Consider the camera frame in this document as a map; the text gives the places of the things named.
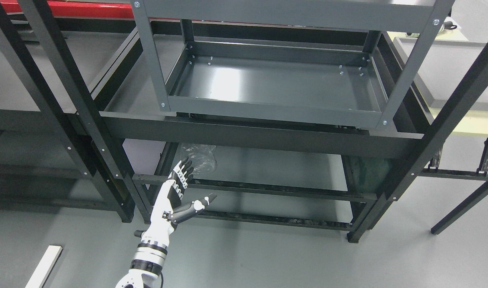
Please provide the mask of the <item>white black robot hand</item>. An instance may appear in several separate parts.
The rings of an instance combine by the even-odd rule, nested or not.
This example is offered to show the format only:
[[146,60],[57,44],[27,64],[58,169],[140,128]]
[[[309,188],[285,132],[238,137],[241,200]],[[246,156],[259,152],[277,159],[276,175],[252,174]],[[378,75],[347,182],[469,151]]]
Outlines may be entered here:
[[167,180],[160,187],[150,217],[151,223],[140,235],[139,246],[169,246],[169,237],[179,224],[203,212],[216,198],[210,193],[200,199],[182,203],[193,178],[194,168],[191,160],[181,159],[169,173]]

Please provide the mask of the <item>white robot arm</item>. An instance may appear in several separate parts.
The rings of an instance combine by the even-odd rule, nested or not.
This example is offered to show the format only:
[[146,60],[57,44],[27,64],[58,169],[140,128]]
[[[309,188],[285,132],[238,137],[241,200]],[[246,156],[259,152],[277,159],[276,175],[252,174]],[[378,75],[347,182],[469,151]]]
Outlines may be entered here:
[[116,288],[152,288],[162,275],[168,246],[158,241],[141,240],[130,269],[116,284]]

